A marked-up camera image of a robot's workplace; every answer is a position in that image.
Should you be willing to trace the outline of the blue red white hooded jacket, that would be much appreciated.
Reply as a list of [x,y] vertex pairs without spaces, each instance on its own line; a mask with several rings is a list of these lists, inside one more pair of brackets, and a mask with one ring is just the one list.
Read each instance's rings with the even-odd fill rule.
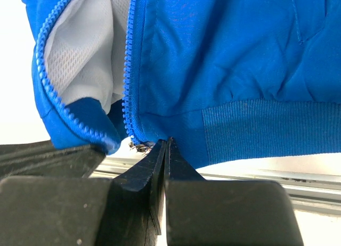
[[58,149],[173,138],[195,168],[340,152],[340,0],[22,0]]

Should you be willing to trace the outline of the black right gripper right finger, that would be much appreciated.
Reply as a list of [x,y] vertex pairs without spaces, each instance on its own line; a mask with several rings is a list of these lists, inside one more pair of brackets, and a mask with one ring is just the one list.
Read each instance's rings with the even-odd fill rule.
[[165,150],[168,245],[302,245],[290,198],[274,181],[204,179],[180,154]]

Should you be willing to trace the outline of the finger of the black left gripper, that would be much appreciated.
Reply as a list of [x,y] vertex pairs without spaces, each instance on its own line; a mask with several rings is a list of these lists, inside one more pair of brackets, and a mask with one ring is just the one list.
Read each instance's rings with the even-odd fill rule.
[[63,150],[56,149],[51,141],[1,145],[1,178],[88,178],[104,159],[105,153],[94,145]]

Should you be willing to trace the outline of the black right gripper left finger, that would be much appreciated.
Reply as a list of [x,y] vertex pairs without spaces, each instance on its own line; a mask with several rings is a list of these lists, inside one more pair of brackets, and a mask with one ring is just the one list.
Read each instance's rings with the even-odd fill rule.
[[155,245],[166,143],[116,178],[1,178],[1,245]]

